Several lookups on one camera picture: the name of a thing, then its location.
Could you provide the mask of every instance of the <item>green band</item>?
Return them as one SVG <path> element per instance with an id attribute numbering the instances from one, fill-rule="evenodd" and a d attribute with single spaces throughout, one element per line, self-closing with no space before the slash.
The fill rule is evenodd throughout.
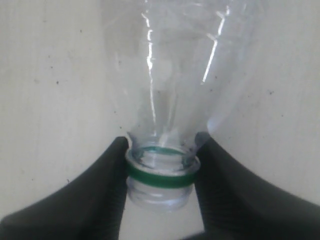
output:
<path id="1" fill-rule="evenodd" d="M 162 176 L 141 171 L 129 162 L 127 162 L 127 171 L 133 179 L 157 188 L 178 189 L 190 186 L 195 181 L 196 174 L 187 174 L 183 176 Z"/>

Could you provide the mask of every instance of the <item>white background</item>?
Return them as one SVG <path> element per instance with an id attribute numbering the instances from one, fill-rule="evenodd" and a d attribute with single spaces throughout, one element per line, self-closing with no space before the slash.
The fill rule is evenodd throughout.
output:
<path id="1" fill-rule="evenodd" d="M 125 135 L 106 94 L 99 6 L 0 0 L 0 218 L 68 184 Z M 320 205 L 319 9 L 318 0 L 269 1 L 264 57 L 212 135 L 265 180 Z M 126 204 L 121 239 L 203 228 L 194 194 L 158 217 Z"/>

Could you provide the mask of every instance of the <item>green ring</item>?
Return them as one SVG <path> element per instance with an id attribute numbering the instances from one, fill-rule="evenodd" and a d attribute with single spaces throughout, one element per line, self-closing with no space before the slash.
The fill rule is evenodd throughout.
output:
<path id="1" fill-rule="evenodd" d="M 143 184 L 163 189 L 179 189 L 187 187 L 193 184 L 196 178 L 196 173 L 183 176 L 163 176 L 151 174 L 135 168 L 129 162 L 127 162 L 127 171 L 129 176 L 133 179 Z"/>

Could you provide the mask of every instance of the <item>clear plastic bottle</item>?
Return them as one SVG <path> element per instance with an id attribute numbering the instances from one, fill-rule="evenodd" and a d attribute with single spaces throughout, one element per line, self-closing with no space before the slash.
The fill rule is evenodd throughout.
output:
<path id="1" fill-rule="evenodd" d="M 247 59 L 262 3 L 103 0 L 101 10 L 108 81 L 132 141 L 129 196 L 153 209 L 180 208 L 206 140 L 196 144 L 195 136 L 207 131 L 227 90 L 241 85 L 237 69 Z"/>

